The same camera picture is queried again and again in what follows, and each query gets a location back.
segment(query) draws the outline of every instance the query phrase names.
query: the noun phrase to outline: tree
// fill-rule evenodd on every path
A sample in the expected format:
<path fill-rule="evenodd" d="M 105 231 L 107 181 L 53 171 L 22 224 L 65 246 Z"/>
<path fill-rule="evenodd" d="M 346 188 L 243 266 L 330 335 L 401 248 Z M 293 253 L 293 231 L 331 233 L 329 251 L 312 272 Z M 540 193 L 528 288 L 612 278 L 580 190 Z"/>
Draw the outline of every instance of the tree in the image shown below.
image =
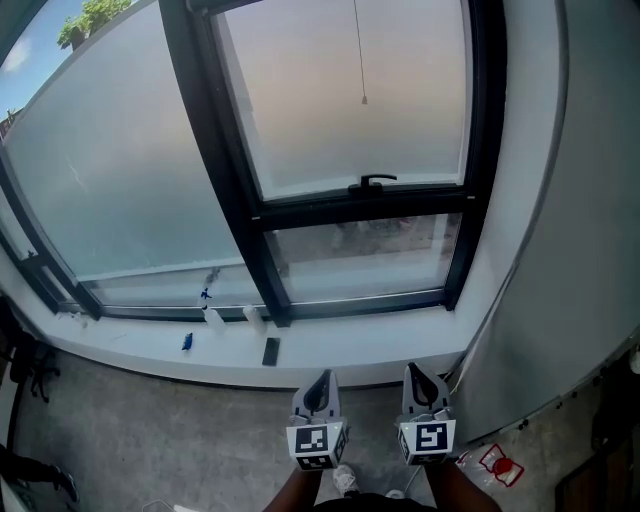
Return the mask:
<path fill-rule="evenodd" d="M 89 0 L 82 4 L 82 14 L 67 17 L 58 36 L 58 45 L 65 49 L 72 45 L 75 50 L 84 40 L 95 34 L 117 14 L 127 9 L 131 0 Z"/>

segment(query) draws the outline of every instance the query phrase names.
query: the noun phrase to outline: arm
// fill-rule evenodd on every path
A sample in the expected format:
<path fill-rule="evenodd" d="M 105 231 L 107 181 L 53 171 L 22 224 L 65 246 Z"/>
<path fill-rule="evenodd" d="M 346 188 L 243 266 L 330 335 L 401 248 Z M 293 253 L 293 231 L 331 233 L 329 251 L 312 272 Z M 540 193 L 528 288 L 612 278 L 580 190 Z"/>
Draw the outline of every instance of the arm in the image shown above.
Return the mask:
<path fill-rule="evenodd" d="M 442 512 L 501 512 L 498 504 L 475 486 L 453 461 L 425 466 L 427 479 Z"/>
<path fill-rule="evenodd" d="M 280 492 L 264 512 L 303 512 L 311 510 L 316 502 L 322 471 L 294 469 Z"/>

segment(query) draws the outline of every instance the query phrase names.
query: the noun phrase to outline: window frame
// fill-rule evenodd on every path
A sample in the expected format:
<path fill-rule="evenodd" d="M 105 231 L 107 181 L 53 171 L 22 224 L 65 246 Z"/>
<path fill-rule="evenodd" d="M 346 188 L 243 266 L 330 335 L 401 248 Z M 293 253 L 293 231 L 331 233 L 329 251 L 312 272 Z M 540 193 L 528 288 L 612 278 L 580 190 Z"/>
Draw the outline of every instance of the window frame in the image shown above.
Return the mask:
<path fill-rule="evenodd" d="M 222 41 L 216 24 L 210 20 L 256 1 L 264 0 L 191 0 L 187 3 L 159 0 L 159 4 L 178 86 L 216 195 L 219 199 L 234 198 L 234 203 L 241 204 L 241 208 L 234 209 L 223 206 L 223 213 L 249 272 L 253 275 L 257 270 L 253 268 L 255 260 L 247 259 L 251 254 L 260 254 L 258 265 L 269 269 L 255 279 L 258 291 L 261 294 L 278 291 L 273 297 L 275 303 L 265 300 L 274 321 L 286 326 L 299 318 L 436 305 L 453 310 L 480 239 L 500 152 L 506 93 L 506 25 L 502 2 L 466 0 L 473 73 L 463 185 L 383 184 L 382 194 L 370 197 L 354 198 L 341 190 L 263 200 L 235 112 Z M 277 270 L 274 272 L 273 255 L 268 248 L 265 250 L 265 233 L 272 230 L 443 213 L 461 213 L 462 220 L 445 285 L 437 290 L 291 303 L 286 293 L 282 293 Z"/>
<path fill-rule="evenodd" d="M 153 0 L 130 7 L 139 10 Z M 488 208 L 496 172 L 506 95 L 506 25 L 502 1 L 461 0 L 468 6 L 467 52 L 473 62 L 471 116 L 464 183 L 456 185 L 384 185 L 382 194 L 354 198 L 346 190 L 262 200 L 243 131 L 234 111 L 222 43 L 209 17 L 264 0 L 158 0 L 169 53 L 185 110 L 203 163 L 225 219 L 247 269 L 263 299 L 257 306 L 265 319 L 286 327 L 295 319 L 384 313 L 429 306 L 455 308 L 469 273 Z M 11 48 L 37 9 L 20 20 L 2 41 Z M 30 243 L 37 251 L 20 259 L 0 232 L 0 246 L 27 283 L 53 312 L 86 313 L 140 320 L 203 321 L 201 309 L 190 307 L 105 305 L 79 282 L 43 231 L 20 188 L 0 144 L 0 187 Z M 442 288 L 372 297 L 292 303 L 287 295 L 266 233 L 273 230 L 333 223 L 460 213 L 454 253 Z M 62 296 L 43 268 L 71 295 Z M 225 321 L 245 320 L 242 306 L 215 308 Z"/>

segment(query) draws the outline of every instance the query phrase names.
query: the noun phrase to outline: window latch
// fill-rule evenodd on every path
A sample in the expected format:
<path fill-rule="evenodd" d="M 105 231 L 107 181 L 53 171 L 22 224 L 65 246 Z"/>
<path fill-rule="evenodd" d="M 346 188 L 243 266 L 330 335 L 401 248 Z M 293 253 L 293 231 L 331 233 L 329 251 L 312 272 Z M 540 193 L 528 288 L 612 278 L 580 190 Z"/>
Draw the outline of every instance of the window latch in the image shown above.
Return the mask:
<path fill-rule="evenodd" d="M 352 196 L 369 196 L 382 194 L 382 183 L 372 182 L 374 178 L 382 178 L 385 180 L 397 180 L 397 176 L 392 174 L 365 174 L 360 176 L 360 183 L 349 185 L 347 189 Z"/>

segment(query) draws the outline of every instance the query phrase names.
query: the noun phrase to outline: gray floor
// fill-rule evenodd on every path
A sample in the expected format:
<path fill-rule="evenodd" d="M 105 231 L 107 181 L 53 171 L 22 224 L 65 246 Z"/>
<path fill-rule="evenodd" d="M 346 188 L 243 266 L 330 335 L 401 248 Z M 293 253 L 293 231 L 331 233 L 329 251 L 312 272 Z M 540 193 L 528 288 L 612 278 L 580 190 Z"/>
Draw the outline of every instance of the gray floor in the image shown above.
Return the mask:
<path fill-rule="evenodd" d="M 62 376 L 48 384 L 48 405 L 25 393 L 15 447 L 20 455 L 71 471 L 82 510 L 139 511 L 163 499 L 199 512 L 260 511 L 292 469 L 284 433 L 291 393 L 176 384 L 64 353 L 58 366 Z M 403 466 L 392 426 L 400 394 L 400 388 L 342 393 L 352 425 L 344 460 L 365 491 L 402 489 L 412 474 Z M 554 509 L 555 485 L 591 453 L 598 397 L 599 388 L 587 387 L 522 432 L 498 437 L 526 468 L 513 488 L 491 489 L 505 512 Z M 50 494 L 44 484 L 34 489 Z M 422 473 L 410 496 L 433 503 Z M 327 472 L 319 500 L 335 497 Z M 46 501 L 40 500 L 39 510 L 54 509 Z"/>

